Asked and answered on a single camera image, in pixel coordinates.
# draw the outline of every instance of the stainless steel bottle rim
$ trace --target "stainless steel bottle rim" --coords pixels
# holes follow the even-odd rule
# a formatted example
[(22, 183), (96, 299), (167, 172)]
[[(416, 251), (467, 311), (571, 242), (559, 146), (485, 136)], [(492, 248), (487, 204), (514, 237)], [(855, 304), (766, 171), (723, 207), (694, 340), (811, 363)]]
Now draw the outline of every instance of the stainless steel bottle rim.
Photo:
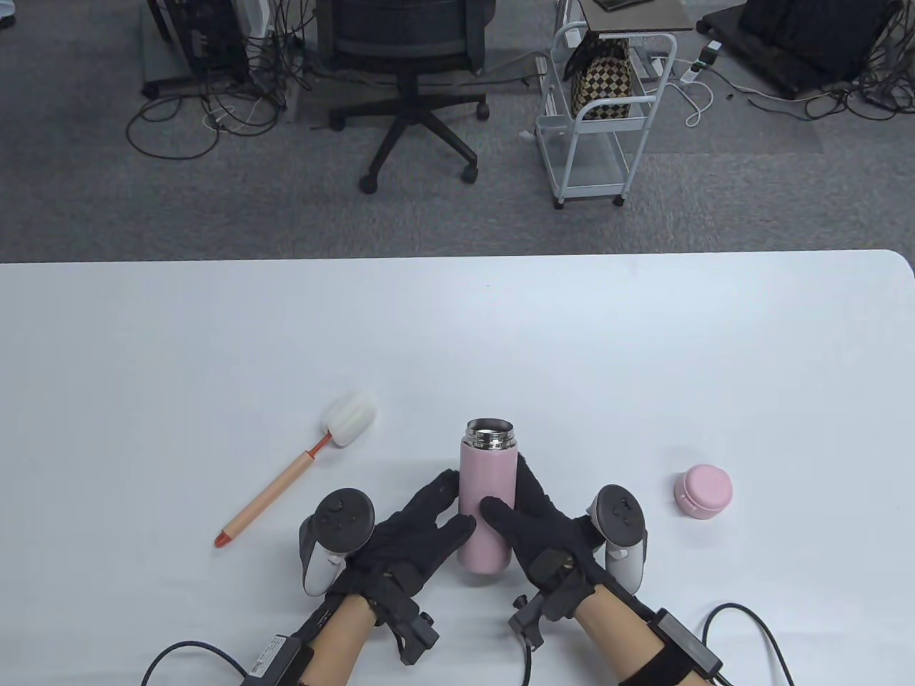
[(508, 450), (518, 444), (511, 422), (492, 418), (472, 419), (467, 422), (463, 443), (479, 450)]

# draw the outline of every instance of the checkered bag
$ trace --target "checkered bag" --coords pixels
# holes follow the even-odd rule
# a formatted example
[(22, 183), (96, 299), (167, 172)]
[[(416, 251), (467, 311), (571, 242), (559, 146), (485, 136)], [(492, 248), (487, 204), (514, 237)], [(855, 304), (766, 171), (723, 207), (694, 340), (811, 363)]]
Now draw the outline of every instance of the checkered bag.
[[(587, 33), (565, 65), (564, 80), (572, 81), (572, 116), (589, 102), (604, 98), (626, 98), (632, 94), (629, 41), (625, 38), (601, 40)], [(602, 105), (585, 119), (624, 119), (629, 105)]]

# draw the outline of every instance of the chair base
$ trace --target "chair base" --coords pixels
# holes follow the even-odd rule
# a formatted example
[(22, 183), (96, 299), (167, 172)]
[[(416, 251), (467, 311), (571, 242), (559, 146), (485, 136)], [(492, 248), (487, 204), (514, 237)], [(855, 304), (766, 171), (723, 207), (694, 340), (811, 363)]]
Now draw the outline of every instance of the chair base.
[(328, 111), (328, 125), (334, 131), (342, 131), (346, 120), (350, 117), (393, 116), (394, 121), (388, 133), (384, 136), (378, 152), (369, 165), (369, 173), (359, 181), (359, 188), (368, 195), (378, 190), (378, 173), (382, 170), (384, 161), (397, 145), (397, 141), (404, 134), (408, 126), (423, 125), (433, 134), (437, 135), (465, 160), (467, 166), (461, 173), (461, 180), (472, 184), (477, 180), (477, 154), (462, 141), (447, 125), (436, 117), (434, 110), (452, 105), (461, 105), (469, 102), (477, 104), (477, 119), (486, 121), (490, 118), (490, 108), (486, 104), (486, 95), (468, 93), (460, 95), (451, 94), (419, 94), (419, 79), (416, 74), (401, 73), (397, 75), (397, 91), (399, 98), (365, 102), (364, 104), (351, 105), (350, 107), (337, 107)]

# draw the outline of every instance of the pink bottle cap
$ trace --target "pink bottle cap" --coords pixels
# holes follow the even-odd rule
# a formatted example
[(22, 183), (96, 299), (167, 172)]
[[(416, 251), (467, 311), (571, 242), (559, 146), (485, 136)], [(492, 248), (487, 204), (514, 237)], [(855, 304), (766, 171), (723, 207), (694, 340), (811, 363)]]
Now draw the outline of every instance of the pink bottle cap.
[(724, 469), (696, 465), (681, 474), (673, 487), (680, 509), (697, 520), (710, 520), (731, 504), (734, 487)]

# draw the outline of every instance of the forearm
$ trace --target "forearm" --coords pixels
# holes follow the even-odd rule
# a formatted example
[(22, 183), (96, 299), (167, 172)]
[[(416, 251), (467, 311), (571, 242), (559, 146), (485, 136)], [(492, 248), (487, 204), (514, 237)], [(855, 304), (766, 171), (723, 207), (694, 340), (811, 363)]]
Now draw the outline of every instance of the forearm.
[(360, 595), (348, 595), (311, 642), (314, 657), (299, 679), (306, 686), (346, 686), (375, 626), (375, 613)]
[[(575, 619), (604, 654), (620, 681), (648, 664), (664, 647), (638, 615), (603, 586), (586, 598)], [(681, 686), (707, 686), (694, 671)]]

